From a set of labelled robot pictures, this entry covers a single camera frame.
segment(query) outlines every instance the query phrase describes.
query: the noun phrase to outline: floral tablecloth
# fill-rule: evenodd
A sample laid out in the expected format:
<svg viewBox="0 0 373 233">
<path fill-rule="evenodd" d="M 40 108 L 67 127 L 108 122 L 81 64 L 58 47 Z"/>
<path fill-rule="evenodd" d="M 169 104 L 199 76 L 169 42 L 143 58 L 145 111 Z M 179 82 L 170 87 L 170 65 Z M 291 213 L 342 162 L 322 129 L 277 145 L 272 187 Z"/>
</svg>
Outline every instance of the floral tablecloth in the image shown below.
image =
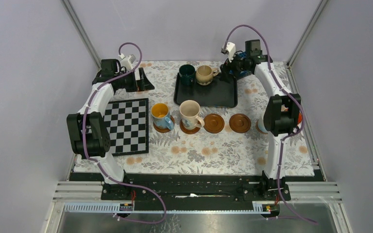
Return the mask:
<svg viewBox="0 0 373 233">
<path fill-rule="evenodd" d="M 187 135 L 179 128 L 179 106 L 173 102 L 175 80 L 178 68 L 185 64 L 195 68 L 201 65 L 219 67 L 222 62 L 143 62 L 147 78 L 155 90 L 126 93 L 119 90 L 112 100 L 149 98 L 149 111 L 156 103 L 169 106 L 175 118 L 175 129 L 170 133 L 158 133 L 149 125 L 149 153 L 115 157 L 118 164 L 128 173 L 166 174 L 234 174 L 260 175 L 268 156 L 268 137 L 255 128 L 256 120 L 267 107 L 268 97 L 261 82 L 254 76 L 238 80 L 238 105 L 235 108 L 202 107 L 201 117 L 216 113 L 225 121 L 224 130 L 217 134 L 205 129 Z M 289 87 L 284 63 L 275 62 L 275 69 L 285 85 Z M 228 125 L 229 118 L 236 114 L 246 114 L 252 121 L 246 133 L 236 133 Z M 88 160 L 78 155 L 73 169 L 75 172 L 98 172 Z M 287 175 L 313 175 L 308 149 L 302 134 L 290 139 L 285 160 Z"/>
</svg>

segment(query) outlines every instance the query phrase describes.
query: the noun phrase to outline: table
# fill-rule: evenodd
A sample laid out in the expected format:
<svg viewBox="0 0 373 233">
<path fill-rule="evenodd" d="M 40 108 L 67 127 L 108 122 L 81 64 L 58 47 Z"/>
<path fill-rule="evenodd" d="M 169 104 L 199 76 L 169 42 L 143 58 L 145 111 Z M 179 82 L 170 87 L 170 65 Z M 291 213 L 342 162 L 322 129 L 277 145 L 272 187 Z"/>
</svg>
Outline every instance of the table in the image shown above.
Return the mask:
<svg viewBox="0 0 373 233">
<path fill-rule="evenodd" d="M 201 117 L 216 113 L 225 121 L 224 129 L 218 134 L 201 129 L 187 135 L 179 128 L 179 106 L 173 102 L 175 80 L 178 68 L 183 64 L 198 68 L 201 65 L 219 67 L 222 62 L 182 62 L 146 61 L 143 67 L 147 78 L 155 90 L 146 92 L 116 92 L 111 101 L 149 98 L 149 111 L 156 103 L 169 106 L 175 118 L 175 129 L 170 133 L 158 133 L 149 115 L 149 153 L 115 157 L 128 173 L 161 174 L 220 174 L 220 175 L 260 175 L 268 155 L 268 137 L 255 128 L 256 120 L 264 113 L 268 96 L 261 82 L 254 76 L 238 80 L 238 105 L 235 108 L 202 107 Z M 274 62 L 275 69 L 283 83 L 289 87 L 283 62 Z M 251 129 L 246 133 L 236 133 L 229 127 L 229 118 L 236 114 L 246 114 Z M 309 151 L 303 133 L 290 139 L 285 160 L 285 173 L 292 176 L 312 176 L 314 174 Z M 74 172 L 98 172 L 88 160 L 76 158 Z"/>
</svg>

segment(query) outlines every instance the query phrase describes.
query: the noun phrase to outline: chessboard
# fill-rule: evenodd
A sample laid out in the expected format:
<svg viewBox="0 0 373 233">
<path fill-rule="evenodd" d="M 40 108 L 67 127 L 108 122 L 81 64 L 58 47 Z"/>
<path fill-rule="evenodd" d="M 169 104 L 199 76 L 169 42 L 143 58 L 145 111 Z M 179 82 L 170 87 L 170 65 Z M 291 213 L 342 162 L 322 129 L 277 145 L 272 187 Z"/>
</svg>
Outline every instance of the chessboard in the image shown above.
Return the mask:
<svg viewBox="0 0 373 233">
<path fill-rule="evenodd" d="M 148 98 L 109 102 L 103 120 L 113 156 L 148 153 Z"/>
</svg>

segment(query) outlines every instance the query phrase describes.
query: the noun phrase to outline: gray wall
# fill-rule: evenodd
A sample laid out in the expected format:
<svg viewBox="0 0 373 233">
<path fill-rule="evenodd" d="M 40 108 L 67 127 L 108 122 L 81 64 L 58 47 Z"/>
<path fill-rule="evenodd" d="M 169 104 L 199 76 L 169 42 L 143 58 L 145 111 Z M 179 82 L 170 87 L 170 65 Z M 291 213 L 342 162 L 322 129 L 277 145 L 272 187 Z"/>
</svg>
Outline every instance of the gray wall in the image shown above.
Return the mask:
<svg viewBox="0 0 373 233">
<path fill-rule="evenodd" d="M 95 72 L 60 0 L 0 0 L 0 233 L 39 232 Z"/>
<path fill-rule="evenodd" d="M 286 61 L 320 0 L 72 0 L 102 58 L 113 58 L 123 42 L 137 43 L 146 60 L 222 61 L 228 33 L 250 24 L 267 39 L 276 61 Z M 249 29 L 232 36 L 239 50 L 258 38 Z M 125 48 L 124 53 L 138 54 Z"/>
<path fill-rule="evenodd" d="M 352 227 L 373 232 L 373 1 L 330 1 L 293 70 Z"/>
</svg>

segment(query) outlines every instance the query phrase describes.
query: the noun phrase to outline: cable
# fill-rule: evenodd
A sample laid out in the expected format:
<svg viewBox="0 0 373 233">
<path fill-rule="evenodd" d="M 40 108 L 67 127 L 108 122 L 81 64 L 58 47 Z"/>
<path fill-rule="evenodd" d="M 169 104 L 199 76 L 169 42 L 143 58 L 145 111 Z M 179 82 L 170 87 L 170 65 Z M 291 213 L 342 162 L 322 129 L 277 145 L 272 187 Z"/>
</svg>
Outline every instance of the cable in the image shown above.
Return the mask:
<svg viewBox="0 0 373 233">
<path fill-rule="evenodd" d="M 88 115 L 88 111 L 89 111 L 89 107 L 91 106 L 91 103 L 94 99 L 94 97 L 96 96 L 97 92 L 102 88 L 104 87 L 105 85 L 107 85 L 108 83 L 110 82 L 113 82 L 117 79 L 120 79 L 132 72 L 135 72 L 136 69 L 138 68 L 138 66 L 141 64 L 141 61 L 142 61 L 142 51 L 141 51 L 141 48 L 139 48 L 138 45 L 132 43 L 132 42 L 126 42 L 126 43 L 123 43 L 120 47 L 119 47 L 119 53 L 121 54 L 121 48 L 124 46 L 124 45 L 133 45 L 135 46 L 138 51 L 139 51 L 139 61 L 137 63 L 137 65 L 131 69 L 130 71 L 128 71 L 128 73 L 125 73 L 125 74 L 122 74 L 122 75 L 119 75 L 117 77 L 114 77 L 108 81 L 105 81 L 104 83 L 102 83 L 101 85 L 98 86 L 98 88 L 92 93 L 91 97 L 89 98 L 88 100 L 88 104 L 85 108 L 85 111 L 84 111 L 84 116 L 83 116 L 83 121 L 82 121 L 82 141 L 84 143 L 84 155 L 85 155 L 85 158 L 87 160 L 90 160 L 92 162 L 94 162 L 95 164 L 98 165 L 99 167 L 99 170 L 101 171 L 101 173 L 109 180 L 111 180 L 112 182 L 115 182 L 117 184 L 120 184 L 120 185 L 123 185 L 123 186 L 128 186 L 128 187 L 134 187 L 134 188 L 142 188 L 142 189 L 145 189 L 145 190 L 148 190 L 150 191 L 152 194 L 154 194 L 158 199 L 159 201 L 162 203 L 162 206 L 164 208 L 164 216 L 162 217 L 162 219 L 160 219 L 159 221 L 154 221 L 154 222 L 149 222 L 149 221 L 142 221 L 142 220 L 136 220 L 136 219 L 127 219 L 127 218 L 120 218 L 118 217 L 118 220 L 120 219 L 123 219 L 125 221 L 130 221 L 130 222 L 138 222 L 138 223 L 145 223 L 145 224 L 157 224 L 157 223 L 161 223 L 165 220 L 165 218 L 167 217 L 167 207 L 165 206 L 165 203 L 164 201 L 162 200 L 162 198 L 156 193 L 154 192 L 152 189 L 148 188 L 148 187 L 144 187 L 144 186 L 141 186 L 141 185 L 136 185 L 136 184 L 130 184 L 130 183 L 123 183 L 123 182 L 119 182 L 117 180 L 115 180 L 114 178 L 110 177 L 106 172 L 105 170 L 102 168 L 101 164 L 99 163 L 99 161 L 97 159 L 94 159 L 94 158 L 90 158 L 89 157 L 89 154 L 88 154 L 88 148 L 86 146 L 86 134 L 85 134 L 85 128 L 86 128 L 86 116 Z"/>
<path fill-rule="evenodd" d="M 304 114 L 304 110 L 302 109 L 301 105 L 299 104 L 299 102 L 290 94 L 288 93 L 288 91 L 286 91 L 282 85 L 278 82 L 278 79 L 277 77 L 275 76 L 273 70 L 272 70 L 272 67 L 271 67 L 271 57 L 270 57 L 270 50 L 268 49 L 268 45 L 267 45 L 267 42 L 265 40 L 265 38 L 261 35 L 261 33 L 259 33 L 259 31 L 257 29 L 255 29 L 254 27 L 250 26 L 250 25 L 247 25 L 247 24 L 241 24 L 241 25 L 238 25 L 236 27 L 234 27 L 231 32 L 228 34 L 226 40 L 225 40 L 225 44 L 224 44 L 224 49 L 226 49 L 226 45 L 228 43 L 228 40 L 229 40 L 229 37 L 231 36 L 231 34 L 237 29 L 237 28 L 240 28 L 240 27 L 247 27 L 247 28 L 250 28 L 252 29 L 254 32 L 256 32 L 258 34 L 259 37 L 261 37 L 262 39 L 262 42 L 264 42 L 264 45 L 265 45 L 265 49 L 267 51 L 267 57 L 268 57 L 268 69 L 270 70 L 270 73 L 272 75 L 272 78 L 274 79 L 274 82 L 277 84 L 277 86 L 279 87 L 279 89 L 284 93 L 286 94 L 292 101 L 294 101 L 294 103 L 297 105 L 297 107 L 300 109 L 301 111 L 301 114 L 303 116 L 305 116 Z M 284 196 L 282 195 L 282 192 L 281 192 L 281 187 L 280 187 L 280 182 L 279 182 L 279 177 L 280 177 L 280 174 L 281 174 L 281 166 L 282 166 L 282 158 L 283 158 L 283 150 L 284 150 L 284 141 L 285 139 L 289 138 L 289 137 L 292 137 L 292 136 L 295 136 L 297 134 L 299 134 L 301 132 L 301 130 L 304 128 L 304 120 L 301 121 L 301 127 L 299 128 L 299 130 L 297 130 L 295 133 L 293 134 L 288 134 L 287 136 L 283 137 L 281 139 L 281 149 L 280 149 L 280 152 L 279 152 L 279 162 L 278 162 L 278 172 L 277 172 L 277 186 L 278 186 L 278 194 L 282 200 L 282 202 L 285 204 L 286 207 L 288 207 L 289 210 L 291 210 L 291 212 L 293 212 L 299 219 L 302 219 L 308 223 L 311 223 L 313 225 L 318 225 L 318 222 L 315 221 L 315 220 L 312 220 L 312 219 L 309 219 L 309 218 L 305 218 L 305 217 L 302 217 L 299 213 L 297 213 L 294 209 L 292 209 L 290 207 L 290 205 L 285 201 L 284 199 Z"/>
</svg>

